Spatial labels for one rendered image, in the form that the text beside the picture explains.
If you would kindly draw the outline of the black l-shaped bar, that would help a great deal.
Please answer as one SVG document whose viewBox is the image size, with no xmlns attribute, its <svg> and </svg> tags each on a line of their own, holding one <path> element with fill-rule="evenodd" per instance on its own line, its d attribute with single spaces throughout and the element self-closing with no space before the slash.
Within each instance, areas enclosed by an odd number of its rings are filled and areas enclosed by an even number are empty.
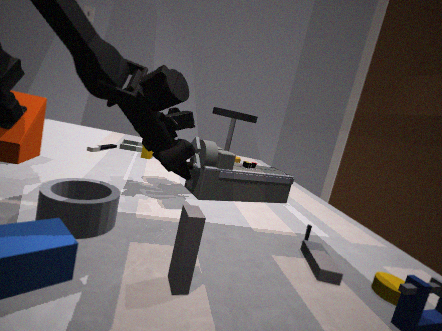
<svg viewBox="0 0 442 331">
<path fill-rule="evenodd" d="M 310 235 L 310 231 L 311 231 L 312 226 L 311 225 L 307 225 L 307 229 L 306 229 L 306 234 L 305 234 L 305 239 L 304 240 L 308 240 L 309 235 Z"/>
</svg>

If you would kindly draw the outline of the yellow round disc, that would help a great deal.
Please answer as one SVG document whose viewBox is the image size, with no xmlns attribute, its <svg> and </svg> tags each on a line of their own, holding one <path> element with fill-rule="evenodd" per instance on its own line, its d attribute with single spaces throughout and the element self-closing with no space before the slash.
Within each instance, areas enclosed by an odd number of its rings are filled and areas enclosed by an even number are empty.
<svg viewBox="0 0 442 331">
<path fill-rule="evenodd" d="M 373 291 L 385 301 L 397 306 L 401 292 L 398 291 L 400 284 L 405 281 L 393 275 L 376 272 L 372 289 Z"/>
</svg>

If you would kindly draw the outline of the blue rectangular block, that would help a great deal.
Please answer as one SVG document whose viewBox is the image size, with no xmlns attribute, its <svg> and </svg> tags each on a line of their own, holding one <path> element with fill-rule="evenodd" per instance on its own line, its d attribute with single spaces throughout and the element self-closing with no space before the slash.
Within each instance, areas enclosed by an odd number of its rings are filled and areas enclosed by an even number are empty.
<svg viewBox="0 0 442 331">
<path fill-rule="evenodd" d="M 60 218 L 0 224 L 0 300 L 71 281 L 78 244 Z"/>
</svg>

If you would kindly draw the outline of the grey hollow cylinder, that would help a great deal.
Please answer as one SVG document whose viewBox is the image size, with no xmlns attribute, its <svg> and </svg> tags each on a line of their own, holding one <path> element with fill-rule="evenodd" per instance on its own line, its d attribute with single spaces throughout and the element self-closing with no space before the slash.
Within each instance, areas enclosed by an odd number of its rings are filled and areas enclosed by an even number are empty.
<svg viewBox="0 0 442 331">
<path fill-rule="evenodd" d="M 120 193 L 94 179 L 50 180 L 39 187 L 35 220 L 60 218 L 75 239 L 97 237 L 114 228 Z"/>
</svg>

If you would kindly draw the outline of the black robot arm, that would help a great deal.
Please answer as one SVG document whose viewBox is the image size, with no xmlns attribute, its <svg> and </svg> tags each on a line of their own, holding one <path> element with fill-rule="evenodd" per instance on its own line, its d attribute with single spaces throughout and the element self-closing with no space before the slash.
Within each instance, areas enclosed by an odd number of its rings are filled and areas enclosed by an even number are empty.
<svg viewBox="0 0 442 331">
<path fill-rule="evenodd" d="M 31 2 L 68 49 L 86 89 L 93 96 L 108 100 L 108 107 L 117 104 L 132 125 L 188 100 L 189 87 L 181 73 L 162 65 L 147 74 L 147 67 L 124 59 L 114 46 L 98 35 L 76 0 Z M 27 110 L 10 92 L 24 75 L 20 58 L 3 50 L 0 42 L 1 128 L 10 129 Z M 129 75 L 131 79 L 122 89 Z M 169 108 L 165 117 L 171 137 L 177 134 L 175 131 L 195 127 L 191 111 Z"/>
</svg>

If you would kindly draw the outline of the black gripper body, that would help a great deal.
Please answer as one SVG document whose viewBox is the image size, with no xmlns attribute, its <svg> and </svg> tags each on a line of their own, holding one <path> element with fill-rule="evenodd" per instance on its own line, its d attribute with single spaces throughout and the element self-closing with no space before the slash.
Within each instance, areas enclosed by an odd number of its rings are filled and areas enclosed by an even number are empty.
<svg viewBox="0 0 442 331">
<path fill-rule="evenodd" d="M 192 143 L 184 139 L 173 141 L 178 135 L 171 137 L 164 120 L 167 119 L 160 111 L 155 112 L 145 121 L 133 125 L 142 137 L 142 144 L 148 152 L 159 154 L 158 160 L 163 167 L 171 172 L 192 157 L 196 149 Z"/>
</svg>

